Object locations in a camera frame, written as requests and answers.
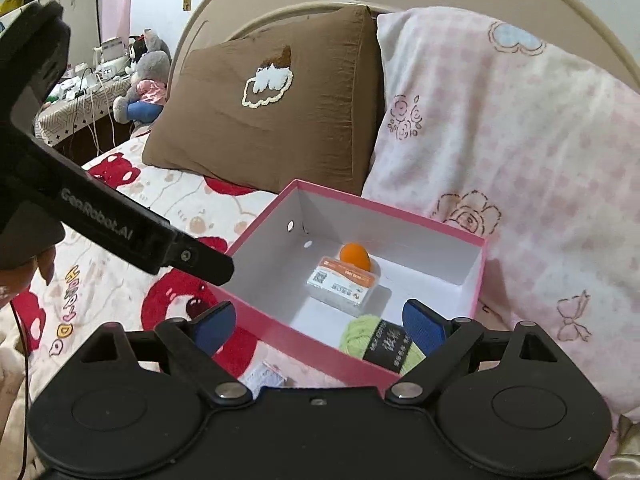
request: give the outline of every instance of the metal screw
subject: metal screw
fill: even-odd
[[[398,383],[391,387],[391,393],[398,399],[415,399],[422,394],[422,387],[416,383]]]
[[[239,399],[246,393],[246,387],[241,383],[222,383],[216,387],[216,395],[220,399]]]

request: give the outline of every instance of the yarn label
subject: yarn label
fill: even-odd
[[[404,328],[381,319],[362,358],[399,374],[411,343]]]

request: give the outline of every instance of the red bear print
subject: red bear print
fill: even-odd
[[[134,168],[122,153],[113,153],[90,168],[88,173],[116,189],[136,180],[140,176],[140,168]]]
[[[28,290],[18,294],[13,303],[27,335],[27,351],[33,352],[40,346],[47,314],[40,308],[38,297]]]
[[[228,248],[228,244],[222,238],[202,237],[198,240],[223,253]],[[218,303],[206,282],[181,270],[172,269],[151,286],[143,300],[140,313],[142,329],[152,330],[162,320],[171,317],[167,313],[174,301],[184,298],[188,298],[185,310],[190,319]],[[238,378],[251,363],[257,343],[257,337],[236,327],[214,359],[227,372]]]
[[[206,176],[204,181],[207,183],[207,187],[209,187],[209,189],[212,189],[216,193],[220,193],[220,195],[242,196],[255,191],[255,189],[251,189],[250,187],[237,186],[236,184],[211,178],[210,176]]]

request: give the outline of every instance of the small box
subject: small box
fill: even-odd
[[[309,296],[350,316],[362,316],[378,278],[336,258],[323,256],[306,280]]]
[[[485,241],[462,229],[347,193],[295,180],[231,245],[236,272],[219,301],[238,325],[348,386],[385,389],[398,375],[338,350],[354,319],[313,298],[307,280],[324,256],[356,242],[369,252],[378,284],[364,312],[402,325],[415,298],[447,319],[473,317]]]

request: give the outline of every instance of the finger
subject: finger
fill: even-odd
[[[0,270],[0,304],[6,304],[29,286],[37,266],[36,259],[32,258],[16,269]]]
[[[55,272],[55,266],[53,261],[56,259],[56,248],[50,247],[46,251],[38,255],[38,269],[40,275],[43,277],[47,285],[53,280],[53,273]]]

